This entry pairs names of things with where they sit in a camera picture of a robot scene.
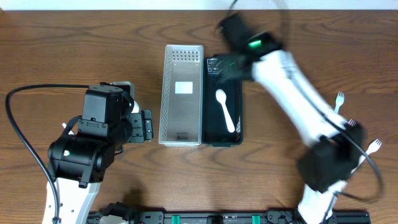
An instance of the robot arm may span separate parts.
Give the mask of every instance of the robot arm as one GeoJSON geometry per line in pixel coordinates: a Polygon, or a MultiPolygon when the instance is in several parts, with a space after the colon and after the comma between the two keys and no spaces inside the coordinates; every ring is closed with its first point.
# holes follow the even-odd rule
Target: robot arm
{"type": "Polygon", "coordinates": [[[345,180],[359,164],[362,152],[354,144],[362,143],[363,128],[348,125],[331,109],[305,78],[291,53],[282,50],[282,43],[269,33],[255,34],[239,14],[222,20],[220,32],[234,52],[231,58],[235,61],[222,65],[220,82],[254,80],[285,111],[309,148],[297,161],[305,182],[298,211],[309,224],[322,222],[331,216],[335,194],[344,189],[345,180]]]}
{"type": "MultiPolygon", "coordinates": [[[[153,138],[149,110],[132,113],[134,86],[118,82],[90,86],[85,95],[83,116],[68,123],[49,148],[49,172],[60,200],[61,223],[85,223],[100,190],[105,170],[123,145],[153,138]],[[69,131],[78,124],[76,136],[69,131]]],[[[47,183],[44,223],[52,223],[54,197],[47,183]]]]}
{"type": "MultiPolygon", "coordinates": [[[[278,50],[261,57],[260,61],[253,63],[252,75],[255,81],[260,83],[285,111],[306,146],[312,147],[318,143],[322,135],[332,138],[339,133],[325,121],[306,97],[310,98],[331,121],[345,129],[345,119],[334,113],[311,86],[294,62],[291,53],[278,50]],[[305,93],[305,96],[296,85],[300,85],[299,88],[305,93]]],[[[345,181],[339,180],[331,185],[326,192],[321,193],[312,190],[305,184],[298,212],[308,224],[320,223],[325,213],[327,213],[326,218],[329,218],[332,215],[331,209],[336,202],[335,192],[341,192],[345,185],[345,181]]]]}
{"type": "Polygon", "coordinates": [[[319,141],[321,135],[328,138],[338,131],[328,124],[319,112],[308,102],[296,87],[300,85],[306,96],[335,124],[344,129],[345,119],[334,113],[319,93],[304,77],[291,53],[276,50],[254,62],[252,76],[278,102],[293,122],[306,146],[310,147],[319,141]]]}

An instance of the green led light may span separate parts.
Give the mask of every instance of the green led light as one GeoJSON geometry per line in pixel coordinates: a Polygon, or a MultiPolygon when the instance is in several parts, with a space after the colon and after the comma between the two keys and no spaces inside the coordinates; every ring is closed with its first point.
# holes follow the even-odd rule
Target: green led light
{"type": "Polygon", "coordinates": [[[249,46],[250,46],[250,47],[258,47],[258,46],[261,46],[261,40],[253,41],[253,42],[249,43],[249,46]]]}
{"type": "Polygon", "coordinates": [[[179,215],[172,216],[172,224],[180,224],[180,216],[179,215]]]}
{"type": "Polygon", "coordinates": [[[259,215],[253,215],[251,219],[252,224],[261,224],[261,217],[259,215]]]}

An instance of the white label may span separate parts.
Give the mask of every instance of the white label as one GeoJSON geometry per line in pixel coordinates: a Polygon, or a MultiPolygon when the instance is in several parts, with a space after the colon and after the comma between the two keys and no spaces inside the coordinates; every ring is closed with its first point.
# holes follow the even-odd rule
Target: white label
{"type": "Polygon", "coordinates": [[[175,94],[192,94],[193,82],[175,82],[175,94]]]}

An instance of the silver mesh tray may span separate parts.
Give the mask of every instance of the silver mesh tray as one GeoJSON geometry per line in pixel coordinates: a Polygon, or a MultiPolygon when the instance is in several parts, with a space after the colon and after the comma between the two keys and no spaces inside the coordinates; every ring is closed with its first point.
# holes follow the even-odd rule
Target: silver mesh tray
{"type": "Polygon", "coordinates": [[[167,45],[165,50],[159,144],[201,143],[203,46],[167,45]]]}

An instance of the green clip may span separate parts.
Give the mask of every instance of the green clip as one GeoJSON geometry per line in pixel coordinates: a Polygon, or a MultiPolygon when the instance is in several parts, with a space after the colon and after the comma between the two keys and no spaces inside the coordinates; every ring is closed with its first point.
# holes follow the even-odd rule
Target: green clip
{"type": "Polygon", "coordinates": [[[180,216],[179,215],[172,216],[172,224],[180,224],[180,216]]]}
{"type": "Polygon", "coordinates": [[[261,224],[261,217],[259,215],[253,215],[251,217],[253,224],[261,224]]]}

